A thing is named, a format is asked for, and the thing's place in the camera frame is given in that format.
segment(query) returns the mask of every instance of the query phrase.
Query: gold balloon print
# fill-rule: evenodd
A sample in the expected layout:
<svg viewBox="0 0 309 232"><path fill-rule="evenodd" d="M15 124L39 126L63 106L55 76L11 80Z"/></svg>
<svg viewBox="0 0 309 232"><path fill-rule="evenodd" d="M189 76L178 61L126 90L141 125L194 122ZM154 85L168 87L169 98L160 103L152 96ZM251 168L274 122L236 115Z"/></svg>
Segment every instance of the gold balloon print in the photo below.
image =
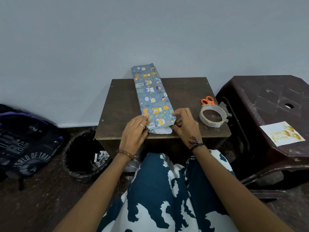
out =
<svg viewBox="0 0 309 232"><path fill-rule="evenodd" d="M301 140L302 138L298 134L293 134L293 137L295 137L298 140Z"/></svg>
<svg viewBox="0 0 309 232"><path fill-rule="evenodd" d="M288 131L283 130L282 132L283 132L283 134L286 135L286 136L291 136L291 134L290 134Z"/></svg>
<svg viewBox="0 0 309 232"><path fill-rule="evenodd" d="M289 130L289 131L291 131L291 132L294 132L294 131L295 131L291 126L287 126L286 129Z"/></svg>

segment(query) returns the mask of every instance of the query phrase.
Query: backpack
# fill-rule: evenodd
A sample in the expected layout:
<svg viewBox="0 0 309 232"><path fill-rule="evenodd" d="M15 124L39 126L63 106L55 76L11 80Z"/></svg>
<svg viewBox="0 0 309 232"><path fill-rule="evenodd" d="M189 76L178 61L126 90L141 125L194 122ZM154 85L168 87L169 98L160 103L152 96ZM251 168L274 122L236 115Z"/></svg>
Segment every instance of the backpack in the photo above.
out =
<svg viewBox="0 0 309 232"><path fill-rule="evenodd" d="M0 104L0 168L9 178L34 175L63 144L55 125Z"/></svg>

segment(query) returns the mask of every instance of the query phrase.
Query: dark brown table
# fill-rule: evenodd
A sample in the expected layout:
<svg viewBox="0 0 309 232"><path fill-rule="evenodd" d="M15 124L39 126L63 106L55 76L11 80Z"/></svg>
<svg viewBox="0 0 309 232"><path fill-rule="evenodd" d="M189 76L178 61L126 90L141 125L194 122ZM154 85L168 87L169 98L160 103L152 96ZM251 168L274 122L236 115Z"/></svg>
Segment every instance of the dark brown table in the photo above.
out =
<svg viewBox="0 0 309 232"><path fill-rule="evenodd" d="M215 104L218 105L206 77L162 78L161 80L173 109L188 107L191 110L193 118L199 122L203 141L209 143L209 148L218 147L231 135L226 123L220 128L212 128L204 125L199 119L201 99L211 96L214 98ZM95 138L100 141L111 156L119 147L127 122L140 114L133 79L113 79L95 135ZM216 118L212 113L204 113L204 115L207 118ZM175 132L161 135L149 133L145 143L146 145L155 144L157 147L164 146L163 148L166 148L167 144L183 147L182 141Z"/></svg>

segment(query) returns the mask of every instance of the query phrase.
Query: scissors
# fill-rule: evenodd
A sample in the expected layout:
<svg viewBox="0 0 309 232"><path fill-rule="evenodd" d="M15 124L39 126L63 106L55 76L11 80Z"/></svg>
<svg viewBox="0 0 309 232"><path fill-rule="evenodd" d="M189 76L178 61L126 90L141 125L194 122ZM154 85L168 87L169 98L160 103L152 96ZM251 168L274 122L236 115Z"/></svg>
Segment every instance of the scissors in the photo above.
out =
<svg viewBox="0 0 309 232"><path fill-rule="evenodd" d="M213 99L212 97L210 97L210 96L207 96L206 99L203 98L203 99L201 100L201 103L202 103L202 105L203 105L203 104L213 104L213 105L214 105L214 99Z"/></svg>

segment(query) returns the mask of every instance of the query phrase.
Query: blue and white patterned pants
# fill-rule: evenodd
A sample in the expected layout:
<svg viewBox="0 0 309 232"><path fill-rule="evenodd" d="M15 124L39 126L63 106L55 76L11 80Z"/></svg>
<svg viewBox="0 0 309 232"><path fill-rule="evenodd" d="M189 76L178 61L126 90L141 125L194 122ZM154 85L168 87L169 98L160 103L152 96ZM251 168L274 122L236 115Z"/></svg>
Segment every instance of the blue and white patterned pants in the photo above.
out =
<svg viewBox="0 0 309 232"><path fill-rule="evenodd" d="M232 174L226 158L211 154ZM103 216L97 232L238 231L192 156L185 166L149 153L128 190Z"/></svg>

